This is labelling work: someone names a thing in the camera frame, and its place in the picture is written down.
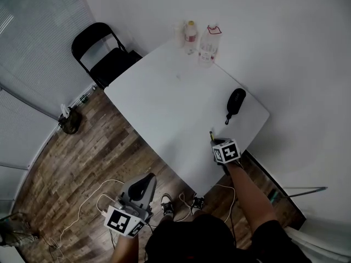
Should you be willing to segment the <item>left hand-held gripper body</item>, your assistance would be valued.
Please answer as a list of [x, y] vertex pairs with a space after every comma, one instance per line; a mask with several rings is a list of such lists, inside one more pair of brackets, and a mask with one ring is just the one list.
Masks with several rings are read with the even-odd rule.
[[124, 201], [120, 195], [116, 202], [103, 212], [103, 216], [105, 227], [119, 235], [134, 238], [149, 223], [153, 213], [150, 205], [134, 200]]

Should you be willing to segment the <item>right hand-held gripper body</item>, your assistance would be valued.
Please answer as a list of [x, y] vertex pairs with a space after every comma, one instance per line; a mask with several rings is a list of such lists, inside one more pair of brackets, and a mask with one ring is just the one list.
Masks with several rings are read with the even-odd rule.
[[241, 164], [241, 152], [234, 139], [223, 139], [223, 143], [219, 145], [212, 144], [212, 152], [214, 155], [214, 162], [221, 166], [227, 176], [229, 171], [228, 164], [236, 164], [238, 167], [243, 168]]

